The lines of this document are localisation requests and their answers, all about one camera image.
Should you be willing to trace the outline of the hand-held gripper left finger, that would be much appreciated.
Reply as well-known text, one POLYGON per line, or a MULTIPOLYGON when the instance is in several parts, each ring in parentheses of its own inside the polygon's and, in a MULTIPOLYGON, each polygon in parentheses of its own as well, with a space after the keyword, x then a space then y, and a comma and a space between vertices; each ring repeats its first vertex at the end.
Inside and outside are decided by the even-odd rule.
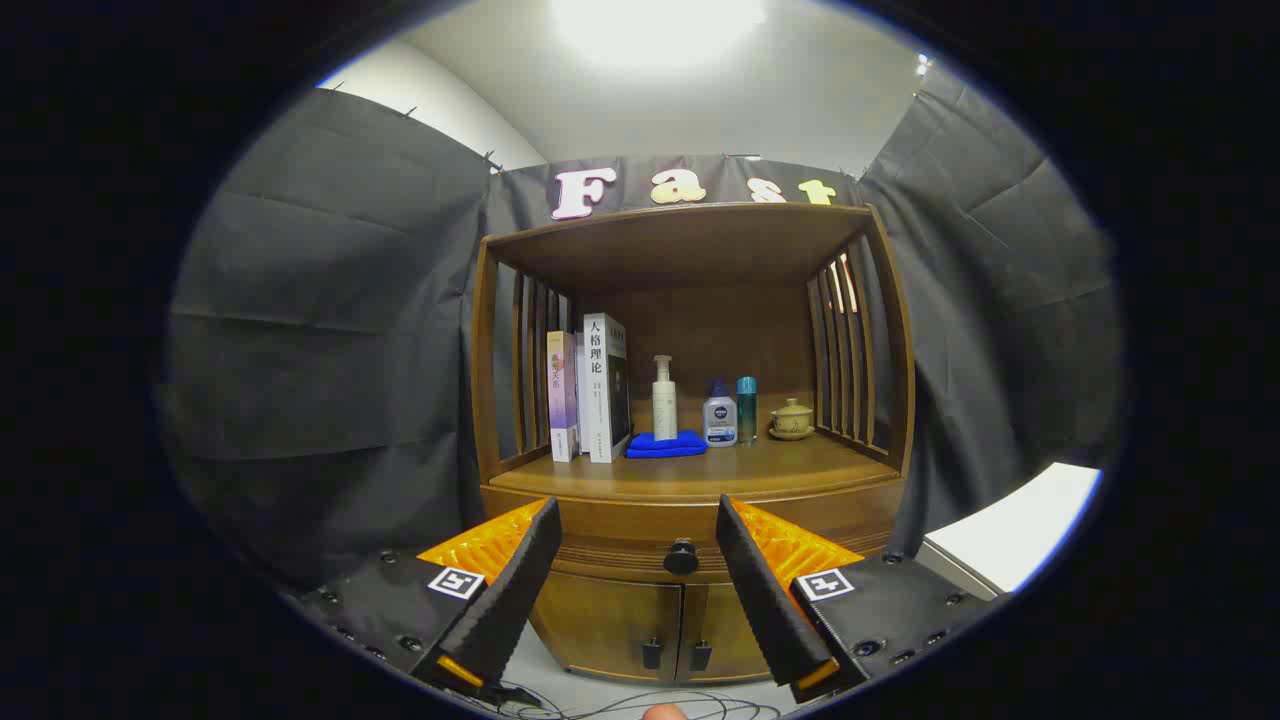
POLYGON ((536 705, 500 684, 559 551, 538 498, 429 550, 383 550, 300 597, 303 615, 397 673, 471 700, 536 705))

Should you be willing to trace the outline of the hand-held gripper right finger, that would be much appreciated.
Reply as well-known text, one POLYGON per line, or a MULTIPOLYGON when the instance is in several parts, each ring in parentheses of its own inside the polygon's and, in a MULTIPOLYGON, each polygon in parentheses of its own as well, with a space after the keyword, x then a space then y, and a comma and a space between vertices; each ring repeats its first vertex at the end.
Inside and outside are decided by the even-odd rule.
POLYGON ((771 675, 800 703, 914 666, 1006 602, 913 559, 863 557, 730 496, 716 538, 771 675))

